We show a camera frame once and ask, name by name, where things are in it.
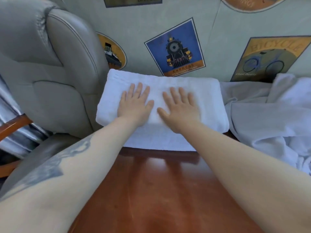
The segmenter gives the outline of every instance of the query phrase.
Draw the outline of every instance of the black locomotive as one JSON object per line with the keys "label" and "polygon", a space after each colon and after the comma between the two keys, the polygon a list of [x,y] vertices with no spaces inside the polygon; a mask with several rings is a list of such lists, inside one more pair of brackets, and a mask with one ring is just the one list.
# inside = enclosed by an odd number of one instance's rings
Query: black locomotive
{"label": "black locomotive", "polygon": [[178,68],[190,63],[192,53],[187,47],[183,47],[181,41],[172,37],[167,41],[166,50],[168,55],[166,56],[166,61],[168,66]]}

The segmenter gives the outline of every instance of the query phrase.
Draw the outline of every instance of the hand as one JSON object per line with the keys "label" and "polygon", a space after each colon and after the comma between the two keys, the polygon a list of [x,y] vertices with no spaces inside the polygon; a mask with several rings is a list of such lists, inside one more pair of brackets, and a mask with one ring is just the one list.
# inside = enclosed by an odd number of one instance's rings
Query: hand
{"label": "hand", "polygon": [[186,94],[183,88],[179,88],[179,94],[174,88],[170,88],[172,97],[163,92],[165,103],[169,107],[170,114],[162,108],[158,108],[158,113],[165,124],[175,133],[180,133],[180,129],[184,124],[192,121],[200,121],[200,111],[194,100],[192,93]]}
{"label": "hand", "polygon": [[145,91],[142,93],[142,83],[139,83],[134,93],[135,85],[131,84],[128,93],[124,91],[120,100],[118,108],[118,117],[124,117],[131,122],[134,122],[135,126],[140,127],[144,125],[151,113],[154,106],[154,101],[148,101],[150,87],[146,87]]}

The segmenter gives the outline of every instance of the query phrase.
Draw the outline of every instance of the person's right hand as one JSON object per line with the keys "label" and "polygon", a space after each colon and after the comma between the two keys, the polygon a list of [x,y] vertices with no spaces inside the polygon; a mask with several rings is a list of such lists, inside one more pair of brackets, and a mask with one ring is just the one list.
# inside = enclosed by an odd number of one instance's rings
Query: person's right hand
{"label": "person's right hand", "polygon": [[179,94],[172,87],[170,88],[171,98],[166,92],[163,92],[165,103],[169,107],[170,114],[162,108],[158,108],[158,113],[165,124],[175,133],[180,133],[184,124],[192,121],[200,121],[200,111],[194,100],[192,93],[186,94],[183,88],[179,88]]}

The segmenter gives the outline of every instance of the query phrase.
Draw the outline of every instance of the bicycle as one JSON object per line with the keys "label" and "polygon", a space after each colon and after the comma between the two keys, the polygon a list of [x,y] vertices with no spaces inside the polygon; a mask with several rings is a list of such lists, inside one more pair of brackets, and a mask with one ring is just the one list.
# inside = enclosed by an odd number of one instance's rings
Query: bicycle
{"label": "bicycle", "polygon": [[276,54],[276,56],[268,61],[267,63],[262,64],[262,57],[263,55],[267,54],[267,52],[260,52],[260,56],[253,56],[252,58],[248,59],[244,65],[243,65],[243,71],[246,73],[249,73],[253,70],[255,70],[255,72],[257,72],[258,70],[262,69],[262,68],[266,68],[265,70],[265,74],[266,75],[276,75],[278,73],[280,73],[285,64],[283,61],[279,60],[279,57],[282,55],[283,51]]}

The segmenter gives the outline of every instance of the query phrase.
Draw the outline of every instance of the person's left hand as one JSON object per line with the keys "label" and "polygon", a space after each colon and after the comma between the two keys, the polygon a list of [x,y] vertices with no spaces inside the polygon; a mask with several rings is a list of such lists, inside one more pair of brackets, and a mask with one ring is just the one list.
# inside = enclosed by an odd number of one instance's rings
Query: person's left hand
{"label": "person's left hand", "polygon": [[124,117],[131,122],[134,122],[137,127],[144,125],[151,113],[154,106],[154,101],[148,101],[145,105],[150,87],[147,86],[142,93],[142,83],[139,83],[134,93],[135,84],[131,84],[128,93],[124,91],[120,100],[118,108],[118,117]]}

